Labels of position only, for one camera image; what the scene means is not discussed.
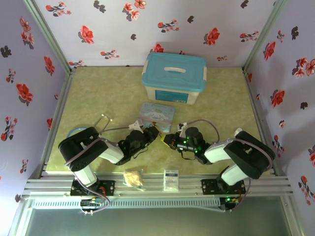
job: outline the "metal bracket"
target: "metal bracket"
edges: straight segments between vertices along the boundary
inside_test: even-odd
[[[239,181],[235,185],[231,186],[227,191],[223,191],[218,187],[216,179],[202,179],[201,187],[203,195],[222,195],[222,194],[241,194],[246,193],[244,181]]]
[[[95,191],[102,195],[113,196],[115,190],[115,181],[113,180],[100,180],[99,185]],[[93,193],[88,192],[83,188],[77,180],[72,182],[70,196],[94,196]]]

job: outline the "label on box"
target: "label on box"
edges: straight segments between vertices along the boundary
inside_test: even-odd
[[[166,102],[187,103],[188,93],[156,90],[156,100]]]

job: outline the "wall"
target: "wall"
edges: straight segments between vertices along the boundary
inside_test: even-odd
[[[7,235],[40,162],[65,71],[21,0],[2,2],[0,28],[0,235]]]
[[[35,0],[71,66],[143,65],[150,52],[243,66],[275,0]]]
[[[315,52],[313,0],[288,1],[248,69],[277,162],[315,235]]]

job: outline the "box handle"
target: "box handle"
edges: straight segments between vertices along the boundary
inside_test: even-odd
[[[165,71],[176,71],[176,72],[181,72],[181,73],[185,73],[186,72],[185,69],[176,68],[176,67],[165,67],[164,70]]]

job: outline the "small box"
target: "small box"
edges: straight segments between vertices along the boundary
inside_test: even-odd
[[[180,54],[150,53],[142,71],[151,100],[194,104],[206,80],[205,59]]]

